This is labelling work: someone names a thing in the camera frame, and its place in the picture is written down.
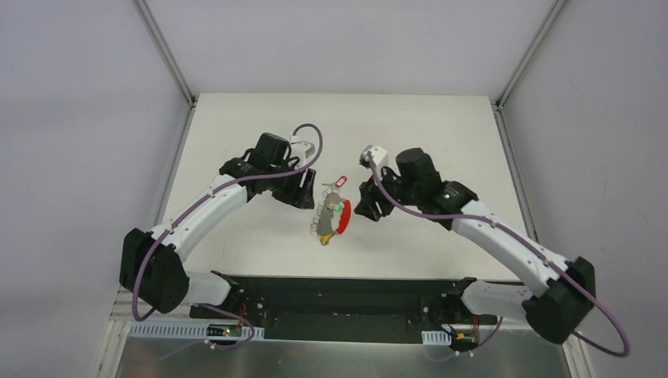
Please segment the key with yellow tag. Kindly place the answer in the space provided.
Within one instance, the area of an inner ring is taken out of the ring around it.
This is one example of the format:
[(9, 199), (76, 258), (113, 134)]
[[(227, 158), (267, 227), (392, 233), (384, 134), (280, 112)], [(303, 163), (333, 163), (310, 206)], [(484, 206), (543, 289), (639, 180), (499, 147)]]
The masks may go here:
[(331, 242), (332, 238), (336, 236), (336, 233), (328, 233), (325, 235), (319, 235), (319, 242), (322, 246), (327, 246)]

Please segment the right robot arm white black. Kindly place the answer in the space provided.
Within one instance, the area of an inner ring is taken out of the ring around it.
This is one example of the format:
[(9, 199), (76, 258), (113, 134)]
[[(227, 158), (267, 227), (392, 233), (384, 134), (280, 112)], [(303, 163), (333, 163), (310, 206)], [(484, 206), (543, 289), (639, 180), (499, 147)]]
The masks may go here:
[(554, 344), (575, 334), (597, 306), (595, 270), (589, 261), (571, 261), (518, 234), (467, 186), (442, 180), (423, 149), (404, 150), (395, 161), (397, 169), (392, 170), (386, 150), (363, 150), (359, 163), (372, 176), (359, 187), (356, 214), (379, 221), (399, 209), (435, 222), (480, 247), (520, 281), (460, 280), (443, 297), (451, 319), (465, 323), (476, 315), (494, 315), (526, 321)]

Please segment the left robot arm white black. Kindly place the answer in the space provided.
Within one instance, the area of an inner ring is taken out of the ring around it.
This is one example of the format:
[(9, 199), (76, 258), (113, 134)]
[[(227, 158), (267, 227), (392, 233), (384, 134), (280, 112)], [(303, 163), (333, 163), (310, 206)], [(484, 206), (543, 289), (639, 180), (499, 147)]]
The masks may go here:
[(297, 209), (313, 209), (321, 144), (292, 134), (263, 133), (255, 147), (226, 161), (206, 189), (176, 216), (148, 232), (132, 229), (123, 242), (119, 284), (152, 311), (180, 305), (210, 305), (221, 318), (234, 317), (240, 297), (218, 272), (188, 272), (184, 263), (222, 220), (265, 191)]

